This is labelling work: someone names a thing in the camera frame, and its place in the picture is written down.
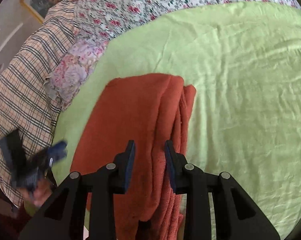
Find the person's left hand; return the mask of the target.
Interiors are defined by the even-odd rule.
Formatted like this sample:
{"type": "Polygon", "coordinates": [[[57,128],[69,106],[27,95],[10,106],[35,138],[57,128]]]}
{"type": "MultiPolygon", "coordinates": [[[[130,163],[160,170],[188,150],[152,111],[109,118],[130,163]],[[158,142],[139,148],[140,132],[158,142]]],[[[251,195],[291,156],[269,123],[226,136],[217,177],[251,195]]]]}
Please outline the person's left hand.
{"type": "Polygon", "coordinates": [[[26,188],[18,188],[17,190],[22,195],[26,206],[39,208],[51,196],[55,187],[55,184],[48,178],[41,178],[32,192],[26,188]]]}

